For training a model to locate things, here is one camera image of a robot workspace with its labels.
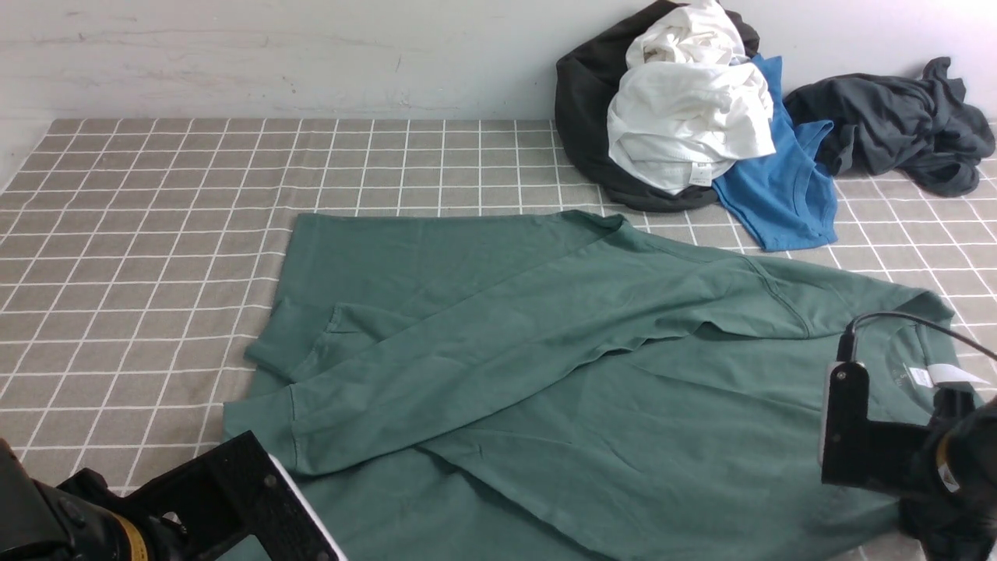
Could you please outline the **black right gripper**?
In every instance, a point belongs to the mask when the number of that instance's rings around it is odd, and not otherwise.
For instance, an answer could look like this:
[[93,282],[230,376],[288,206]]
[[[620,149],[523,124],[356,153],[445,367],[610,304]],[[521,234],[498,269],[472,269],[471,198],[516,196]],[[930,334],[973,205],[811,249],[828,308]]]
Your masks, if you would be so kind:
[[900,529],[926,560],[987,560],[995,547],[995,404],[967,387],[943,387],[925,444],[909,464],[914,490]]

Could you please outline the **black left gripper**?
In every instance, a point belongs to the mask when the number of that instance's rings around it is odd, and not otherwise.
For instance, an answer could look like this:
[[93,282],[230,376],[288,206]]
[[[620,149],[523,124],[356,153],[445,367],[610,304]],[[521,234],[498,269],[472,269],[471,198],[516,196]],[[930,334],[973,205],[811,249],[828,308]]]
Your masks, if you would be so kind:
[[32,481],[65,532],[69,560],[181,560],[184,532],[111,492],[84,468],[59,485]]

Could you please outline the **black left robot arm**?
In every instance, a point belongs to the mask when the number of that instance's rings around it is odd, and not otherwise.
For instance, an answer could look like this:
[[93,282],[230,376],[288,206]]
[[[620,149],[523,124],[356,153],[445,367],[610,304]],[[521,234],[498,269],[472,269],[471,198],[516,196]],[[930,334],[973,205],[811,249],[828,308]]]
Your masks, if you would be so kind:
[[181,560],[170,532],[37,482],[7,441],[1,451],[3,560]]

